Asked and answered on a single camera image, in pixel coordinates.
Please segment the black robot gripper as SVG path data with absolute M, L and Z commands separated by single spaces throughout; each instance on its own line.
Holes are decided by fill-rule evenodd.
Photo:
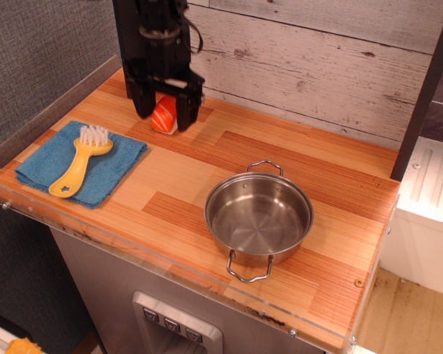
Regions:
M 124 60 L 126 92 L 141 118 L 149 117 L 156 105 L 156 92 L 176 96 L 176 120 L 179 131 L 197 121 L 204 102 L 205 79 L 190 68 L 192 25 L 156 31 L 140 27 L 138 54 Z

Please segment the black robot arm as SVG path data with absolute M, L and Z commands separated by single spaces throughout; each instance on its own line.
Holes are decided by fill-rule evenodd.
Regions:
M 205 79 L 190 68 L 190 31 L 196 26 L 185 16 L 186 1 L 114 1 L 114 17 L 127 96 L 138 115 L 148 117 L 156 107 L 156 93 L 176 99 L 179 131 L 196 120 Z

